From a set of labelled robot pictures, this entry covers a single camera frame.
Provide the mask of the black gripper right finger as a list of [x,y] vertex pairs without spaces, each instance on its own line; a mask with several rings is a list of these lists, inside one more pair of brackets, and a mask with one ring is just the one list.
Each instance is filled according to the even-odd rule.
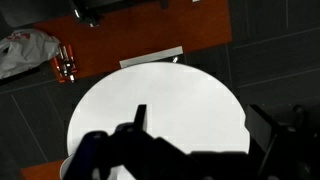
[[257,105],[246,107],[245,127],[259,147],[266,152],[271,145],[274,132],[279,124]]

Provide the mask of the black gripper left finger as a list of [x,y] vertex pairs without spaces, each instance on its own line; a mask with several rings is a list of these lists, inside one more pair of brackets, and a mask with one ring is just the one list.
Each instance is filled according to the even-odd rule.
[[147,105],[140,104],[137,107],[136,115],[134,118],[134,128],[137,130],[145,130],[146,129],[146,120],[147,118]]

